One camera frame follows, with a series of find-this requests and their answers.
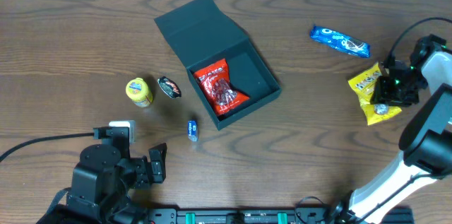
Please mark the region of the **yellow snack bag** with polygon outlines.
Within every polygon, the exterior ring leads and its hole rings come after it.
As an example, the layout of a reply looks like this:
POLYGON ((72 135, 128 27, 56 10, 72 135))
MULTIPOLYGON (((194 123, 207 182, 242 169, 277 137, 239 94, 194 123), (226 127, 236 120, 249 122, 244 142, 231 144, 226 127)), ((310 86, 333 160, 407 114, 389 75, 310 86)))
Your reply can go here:
POLYGON ((376 81, 380 76, 382 76, 382 72, 379 68, 379 63, 375 63, 371 68, 348 81, 349 86, 358 97, 359 106, 366 117, 368 126, 389 120, 402 112, 400 107, 391 107, 387 104, 371 104, 370 100, 374 94, 376 81))

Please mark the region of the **yellow Mentos gum bottle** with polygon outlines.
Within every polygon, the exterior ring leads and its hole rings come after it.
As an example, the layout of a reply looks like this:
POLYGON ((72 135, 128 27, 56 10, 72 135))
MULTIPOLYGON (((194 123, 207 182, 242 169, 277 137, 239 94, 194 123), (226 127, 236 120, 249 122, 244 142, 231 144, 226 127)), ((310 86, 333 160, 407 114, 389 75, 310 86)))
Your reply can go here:
POLYGON ((150 88, 142 78, 129 81, 126 85, 126 94, 139 107, 148 107, 153 101, 150 88))

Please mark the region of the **blue Oreo cookie pack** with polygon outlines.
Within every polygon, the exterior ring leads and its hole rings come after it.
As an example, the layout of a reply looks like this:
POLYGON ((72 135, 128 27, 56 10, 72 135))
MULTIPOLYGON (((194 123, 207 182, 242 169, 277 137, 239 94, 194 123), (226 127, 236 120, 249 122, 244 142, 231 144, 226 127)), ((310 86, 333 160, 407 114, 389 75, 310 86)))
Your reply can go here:
POLYGON ((311 29, 309 36, 312 40, 327 45, 339 52, 365 59, 370 57, 370 45, 368 43, 344 33, 315 25, 311 29))

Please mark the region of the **red snack bag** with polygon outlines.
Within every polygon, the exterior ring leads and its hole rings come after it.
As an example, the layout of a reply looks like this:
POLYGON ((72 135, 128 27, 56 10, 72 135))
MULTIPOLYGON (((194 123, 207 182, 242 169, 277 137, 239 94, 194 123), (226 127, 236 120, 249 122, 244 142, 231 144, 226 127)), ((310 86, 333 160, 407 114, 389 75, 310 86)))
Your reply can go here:
POLYGON ((227 114, 249 100, 249 96, 232 88, 225 59, 196 71, 193 76, 217 116, 227 114))

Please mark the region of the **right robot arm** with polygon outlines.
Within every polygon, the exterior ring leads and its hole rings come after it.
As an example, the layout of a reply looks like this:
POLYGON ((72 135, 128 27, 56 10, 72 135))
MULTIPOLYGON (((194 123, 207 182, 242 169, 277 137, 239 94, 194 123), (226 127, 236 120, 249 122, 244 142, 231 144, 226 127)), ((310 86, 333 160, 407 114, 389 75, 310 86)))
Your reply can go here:
POLYGON ((408 107, 419 91, 431 97, 403 130, 395 159, 370 183, 332 207, 329 223, 380 223, 386 214, 424 186, 451 175, 451 51, 436 35, 420 38, 410 64, 389 54, 389 74, 376 81, 371 103, 408 107))

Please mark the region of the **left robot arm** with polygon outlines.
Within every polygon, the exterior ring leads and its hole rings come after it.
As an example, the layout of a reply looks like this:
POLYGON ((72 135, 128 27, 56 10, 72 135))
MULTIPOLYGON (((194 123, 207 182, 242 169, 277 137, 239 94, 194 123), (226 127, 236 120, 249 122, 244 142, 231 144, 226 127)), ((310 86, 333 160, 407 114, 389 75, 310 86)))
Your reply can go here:
POLYGON ((150 156, 141 158, 132 158, 129 146, 128 139, 119 137, 85 148, 71 186, 54 197, 37 223, 153 223, 151 210, 135 206, 128 192, 163 183, 167 144, 150 148, 150 156))

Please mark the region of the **blue Eclipse mint tin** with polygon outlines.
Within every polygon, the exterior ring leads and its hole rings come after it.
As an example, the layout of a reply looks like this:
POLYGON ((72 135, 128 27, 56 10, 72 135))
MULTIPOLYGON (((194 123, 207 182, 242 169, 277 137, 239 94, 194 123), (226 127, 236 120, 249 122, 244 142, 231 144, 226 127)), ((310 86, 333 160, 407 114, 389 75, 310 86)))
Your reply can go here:
POLYGON ((190 141, 197 142, 198 140, 198 125, 195 120, 189 120, 187 123, 187 136, 190 141))

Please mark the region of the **black Mars candy wrapper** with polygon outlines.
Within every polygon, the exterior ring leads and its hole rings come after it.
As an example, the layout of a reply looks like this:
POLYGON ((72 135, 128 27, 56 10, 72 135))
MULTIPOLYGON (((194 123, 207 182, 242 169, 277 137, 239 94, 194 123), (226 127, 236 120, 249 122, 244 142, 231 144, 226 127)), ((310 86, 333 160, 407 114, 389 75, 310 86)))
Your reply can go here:
POLYGON ((180 98, 182 96, 182 92, 180 90, 180 88, 178 87, 178 85, 168 79, 165 76, 160 77, 157 80, 157 83, 160 87, 160 89, 170 98, 175 99, 175 98, 180 98))

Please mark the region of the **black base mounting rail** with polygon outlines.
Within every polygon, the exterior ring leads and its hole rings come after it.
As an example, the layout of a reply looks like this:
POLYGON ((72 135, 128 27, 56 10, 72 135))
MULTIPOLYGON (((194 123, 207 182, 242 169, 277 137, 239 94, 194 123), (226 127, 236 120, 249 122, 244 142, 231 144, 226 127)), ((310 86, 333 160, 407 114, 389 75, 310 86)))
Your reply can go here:
POLYGON ((325 223, 321 207, 296 209, 187 210, 171 208, 149 212, 150 224, 303 224, 325 223))

